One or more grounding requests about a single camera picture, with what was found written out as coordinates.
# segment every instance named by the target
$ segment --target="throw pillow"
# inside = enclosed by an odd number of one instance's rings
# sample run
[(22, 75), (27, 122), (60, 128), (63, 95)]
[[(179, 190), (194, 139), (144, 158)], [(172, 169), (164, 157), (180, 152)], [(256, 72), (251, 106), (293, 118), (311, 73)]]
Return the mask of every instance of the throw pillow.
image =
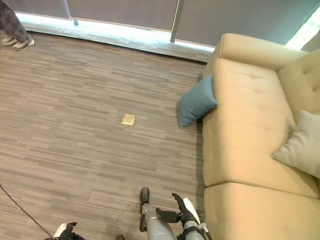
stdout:
[(196, 121), (217, 106), (212, 91), (212, 74), (206, 76), (178, 102), (178, 125), (180, 128)]
[(272, 158), (320, 178), (320, 115), (302, 110), (296, 130)]

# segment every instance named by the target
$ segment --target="couch armrest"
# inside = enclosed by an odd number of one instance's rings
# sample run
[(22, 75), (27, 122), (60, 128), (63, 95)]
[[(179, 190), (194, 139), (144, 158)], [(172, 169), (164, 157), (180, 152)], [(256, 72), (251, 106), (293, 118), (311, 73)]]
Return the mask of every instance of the couch armrest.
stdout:
[(274, 42), (235, 33), (223, 34), (216, 51), (220, 58), (275, 71), (307, 54), (302, 50), (292, 50)]

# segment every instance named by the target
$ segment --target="person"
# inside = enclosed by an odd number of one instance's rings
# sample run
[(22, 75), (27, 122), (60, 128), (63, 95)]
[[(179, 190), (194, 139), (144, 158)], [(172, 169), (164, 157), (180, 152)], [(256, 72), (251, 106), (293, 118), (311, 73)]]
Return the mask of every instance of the person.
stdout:
[(0, 27), (7, 35), (1, 41), (5, 46), (13, 45), (16, 50), (25, 50), (35, 44), (35, 41), (22, 26), (15, 12), (3, 0), (0, 0)]

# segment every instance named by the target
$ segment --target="white pillow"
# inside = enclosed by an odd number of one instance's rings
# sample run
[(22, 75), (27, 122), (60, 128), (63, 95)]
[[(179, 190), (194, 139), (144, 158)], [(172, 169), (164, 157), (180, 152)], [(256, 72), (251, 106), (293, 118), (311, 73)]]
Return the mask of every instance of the white pillow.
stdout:
[(272, 158), (320, 178), (320, 115), (302, 110), (296, 130)]

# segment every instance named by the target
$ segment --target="person's leg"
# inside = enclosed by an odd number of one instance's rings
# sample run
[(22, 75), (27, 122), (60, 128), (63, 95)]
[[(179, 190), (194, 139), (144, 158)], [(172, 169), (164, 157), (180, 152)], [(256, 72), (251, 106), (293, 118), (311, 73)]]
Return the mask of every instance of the person's leg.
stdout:
[(8, 36), (14, 37), (18, 43), (13, 47), (17, 50), (24, 50), (33, 45), (35, 41), (27, 33), (26, 29), (20, 23), (14, 11), (0, 0), (0, 23), (1, 27), (7, 32)]

